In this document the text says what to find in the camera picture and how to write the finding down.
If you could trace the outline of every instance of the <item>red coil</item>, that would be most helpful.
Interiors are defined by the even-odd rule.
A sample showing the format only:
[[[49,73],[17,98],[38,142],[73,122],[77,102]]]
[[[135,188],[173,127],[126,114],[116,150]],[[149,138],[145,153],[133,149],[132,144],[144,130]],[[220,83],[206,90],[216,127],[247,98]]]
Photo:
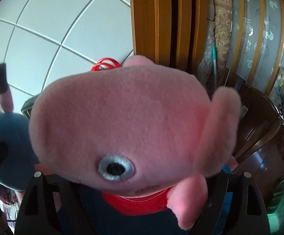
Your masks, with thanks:
[[[106,63],[104,61],[110,61],[114,65],[111,65],[110,63]],[[108,69],[100,68],[101,65],[107,66]],[[115,59],[105,57],[105,58],[98,60],[97,63],[92,67],[90,71],[111,70],[111,69],[120,68],[120,67],[121,67],[120,63],[118,63]]]

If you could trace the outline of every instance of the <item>red shirt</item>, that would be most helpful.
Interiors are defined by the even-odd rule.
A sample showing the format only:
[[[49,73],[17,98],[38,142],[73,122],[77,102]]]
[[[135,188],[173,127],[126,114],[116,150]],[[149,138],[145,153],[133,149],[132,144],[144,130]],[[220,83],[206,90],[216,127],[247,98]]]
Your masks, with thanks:
[[[102,197],[120,214],[125,216],[139,216],[166,210],[168,191],[169,188],[141,198],[125,198],[102,192]]]

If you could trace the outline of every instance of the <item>screw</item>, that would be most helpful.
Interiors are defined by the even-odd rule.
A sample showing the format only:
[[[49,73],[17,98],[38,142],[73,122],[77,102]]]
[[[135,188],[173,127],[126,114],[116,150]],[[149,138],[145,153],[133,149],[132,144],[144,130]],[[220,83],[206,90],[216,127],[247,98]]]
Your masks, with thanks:
[[[247,171],[244,172],[244,176],[245,176],[246,178],[248,178],[248,179],[249,179],[250,177],[252,177],[252,175],[251,175],[249,172],[247,172]]]
[[[37,171],[36,173],[34,173],[34,177],[38,178],[42,175],[42,173],[40,171]]]

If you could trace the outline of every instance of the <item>plush pig ear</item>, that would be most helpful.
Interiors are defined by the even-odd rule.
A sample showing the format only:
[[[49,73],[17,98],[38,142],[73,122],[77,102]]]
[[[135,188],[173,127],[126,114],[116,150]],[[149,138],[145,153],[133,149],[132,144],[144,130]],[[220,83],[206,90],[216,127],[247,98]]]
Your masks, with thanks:
[[[13,98],[7,83],[5,63],[0,63],[0,104],[4,112],[12,112],[14,109]]]
[[[145,56],[132,56],[124,62],[123,67],[135,66],[135,65],[153,65],[153,64],[155,63],[152,60],[146,58]]]
[[[167,195],[167,208],[176,215],[183,230],[190,229],[201,215],[208,198],[207,183],[202,175],[193,175],[178,183]]]
[[[205,177],[220,172],[229,160],[236,143],[241,113],[238,93],[220,87],[213,95],[196,157],[197,172]]]

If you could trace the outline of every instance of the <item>wooden trim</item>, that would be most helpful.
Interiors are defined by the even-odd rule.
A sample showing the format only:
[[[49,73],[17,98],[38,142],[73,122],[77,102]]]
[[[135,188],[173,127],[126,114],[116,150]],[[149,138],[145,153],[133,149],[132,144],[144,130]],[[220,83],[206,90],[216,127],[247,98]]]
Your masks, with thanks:
[[[155,0],[130,0],[134,55],[155,61]]]
[[[275,85],[276,79],[278,77],[279,74],[279,70],[280,70],[280,66],[281,66],[281,59],[283,56],[283,52],[284,52],[284,1],[280,0],[280,4],[281,4],[281,40],[280,40],[280,46],[279,46],[279,51],[278,51],[278,56],[277,56],[277,60],[275,63],[275,66],[273,68],[273,72],[272,72],[272,76],[268,82],[268,85],[266,87],[265,90],[265,94],[267,96],[270,95],[273,86]]]
[[[232,65],[230,69],[230,75],[229,77],[231,78],[233,74],[236,73],[239,62],[241,59],[241,54],[242,54],[242,49],[243,49],[243,43],[242,43],[242,36],[243,36],[243,22],[244,22],[244,17],[245,13],[247,11],[247,4],[246,0],[240,0],[240,20],[239,20],[239,32],[238,32],[238,38],[236,41],[236,47],[235,47],[235,54],[232,60]]]
[[[186,71],[191,35],[192,0],[178,0],[176,68]]]
[[[169,66],[171,0],[155,0],[155,63]]]
[[[260,12],[261,13],[260,13],[258,41],[257,41],[255,56],[253,59],[253,65],[252,65],[252,68],[247,78],[247,82],[250,84],[254,80],[257,67],[260,61],[260,57],[261,57],[261,43],[263,42],[263,39],[264,39],[264,20],[265,20],[265,14],[266,14],[265,5],[266,5],[266,0],[260,0]]]
[[[191,26],[191,31],[193,32],[194,30],[194,41],[190,64],[190,73],[193,75],[196,75],[197,67],[202,61],[205,49],[207,31],[207,7],[208,0],[195,0],[195,20],[194,22],[192,21]]]

